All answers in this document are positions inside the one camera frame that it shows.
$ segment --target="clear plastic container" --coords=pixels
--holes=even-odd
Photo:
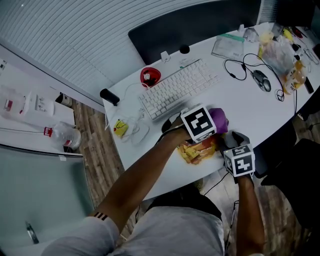
[[[303,85],[307,79],[305,74],[305,66],[301,60],[298,60],[290,70],[289,74],[285,77],[285,84],[283,87],[284,92],[290,95]]]
[[[5,85],[0,86],[0,114],[4,118],[14,118],[24,109],[26,98],[15,89]]]
[[[49,136],[57,144],[64,147],[70,147],[75,150],[80,146],[81,133],[79,130],[71,128],[66,124],[60,122],[52,128],[46,127],[44,129],[44,135]]]

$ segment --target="gray t-shirt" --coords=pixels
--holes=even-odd
[[[115,249],[119,230],[108,217],[87,217],[75,231],[50,244],[42,256],[222,256],[222,222],[188,207],[150,209],[128,240]]]

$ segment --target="wrist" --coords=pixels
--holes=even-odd
[[[253,181],[248,175],[237,177],[237,181],[238,181],[238,185],[242,187],[249,188],[254,186]]]
[[[168,142],[174,146],[178,146],[186,140],[186,132],[184,129],[180,128],[177,130],[170,131],[164,136]]]

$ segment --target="computer mouse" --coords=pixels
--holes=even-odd
[[[264,92],[271,91],[271,84],[270,84],[269,79],[260,70],[253,71],[252,77],[262,91],[264,91]]]

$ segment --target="white keyboard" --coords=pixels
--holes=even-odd
[[[202,60],[180,69],[139,96],[152,120],[203,93],[220,78]]]

